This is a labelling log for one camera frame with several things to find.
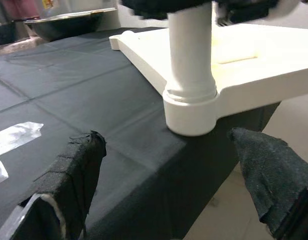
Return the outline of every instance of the black object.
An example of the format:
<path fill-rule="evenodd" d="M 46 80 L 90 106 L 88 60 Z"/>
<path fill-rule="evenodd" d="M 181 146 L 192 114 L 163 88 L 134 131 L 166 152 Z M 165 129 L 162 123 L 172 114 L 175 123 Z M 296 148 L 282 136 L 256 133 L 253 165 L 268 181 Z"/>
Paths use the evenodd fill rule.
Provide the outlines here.
<path fill-rule="evenodd" d="M 78 239 L 105 156 L 105 140 L 99 133 L 72 137 L 0 229 L 0 240 Z"/>
<path fill-rule="evenodd" d="M 46 19 L 27 20 L 25 24 L 42 39 L 52 42 L 95 32 L 100 26 L 102 12 L 68 13 Z"/>
<path fill-rule="evenodd" d="M 234 128 L 230 138 L 259 220 L 278 240 L 308 240 L 308 163 L 261 132 Z"/>
<path fill-rule="evenodd" d="M 228 26 L 266 18 L 279 0 L 217 0 L 217 24 Z"/>
<path fill-rule="evenodd" d="M 133 9 L 134 14 L 144 19 L 163 20 L 168 13 L 197 7 L 211 0 L 122 0 L 122 4 Z M 218 3 L 217 24 L 233 25 L 265 18 L 269 9 L 279 0 L 215 0 Z"/>
<path fill-rule="evenodd" d="M 238 163 L 233 127 L 261 131 L 278 104 L 221 118 L 209 134 L 166 126 L 162 96 L 131 62 L 93 32 L 0 56 L 0 131 L 29 119 L 42 136 L 2 156 L 0 227 L 68 137 L 93 129 L 107 157 L 86 218 L 88 240 L 182 239 Z"/>

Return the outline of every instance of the white wall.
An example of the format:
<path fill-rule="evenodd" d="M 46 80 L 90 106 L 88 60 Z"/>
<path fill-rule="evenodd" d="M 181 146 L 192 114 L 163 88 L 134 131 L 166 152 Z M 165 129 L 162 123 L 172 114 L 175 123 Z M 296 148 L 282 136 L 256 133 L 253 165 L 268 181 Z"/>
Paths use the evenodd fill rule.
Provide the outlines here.
<path fill-rule="evenodd" d="M 308 4 L 300 3 L 288 16 L 275 20 L 257 20 L 253 23 L 281 27 L 308 29 Z"/>

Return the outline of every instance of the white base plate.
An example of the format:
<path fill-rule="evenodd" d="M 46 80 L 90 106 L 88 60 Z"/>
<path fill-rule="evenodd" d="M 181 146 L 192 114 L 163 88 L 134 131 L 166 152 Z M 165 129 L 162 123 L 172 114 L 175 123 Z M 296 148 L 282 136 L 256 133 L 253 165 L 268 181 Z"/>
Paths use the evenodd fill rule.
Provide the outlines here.
<path fill-rule="evenodd" d="M 218 94 L 199 109 L 164 94 L 173 77 L 168 29 L 110 37 L 112 49 L 122 51 L 163 95 L 172 131 L 202 135 L 221 117 L 308 94 L 308 29 L 238 24 L 213 26 L 212 35 L 211 71 Z M 194 118 L 186 117 L 191 108 L 199 112 Z"/>

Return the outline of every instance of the silver tape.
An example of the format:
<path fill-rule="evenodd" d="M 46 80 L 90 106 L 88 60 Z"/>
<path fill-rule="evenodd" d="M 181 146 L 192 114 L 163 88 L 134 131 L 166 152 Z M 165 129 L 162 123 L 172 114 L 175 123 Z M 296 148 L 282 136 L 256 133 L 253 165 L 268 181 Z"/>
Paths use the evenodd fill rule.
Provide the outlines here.
<path fill-rule="evenodd" d="M 41 136 L 44 124 L 27 121 L 0 131 L 0 155 L 16 149 Z M 3 163 L 0 161 L 0 183 L 9 177 Z"/>

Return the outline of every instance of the white cylindrical post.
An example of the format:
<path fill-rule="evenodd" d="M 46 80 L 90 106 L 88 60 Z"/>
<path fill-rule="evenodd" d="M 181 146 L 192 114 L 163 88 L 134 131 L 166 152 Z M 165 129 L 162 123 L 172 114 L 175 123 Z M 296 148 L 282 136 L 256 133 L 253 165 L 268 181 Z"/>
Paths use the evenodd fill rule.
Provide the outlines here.
<path fill-rule="evenodd" d="M 212 3 L 168 15 L 172 76 L 163 92 L 167 126 L 198 136 L 217 121 L 216 85 L 211 72 Z"/>
<path fill-rule="evenodd" d="M 168 15 L 173 79 L 170 96 L 180 102 L 201 102 L 216 95 L 211 73 L 212 3 Z"/>

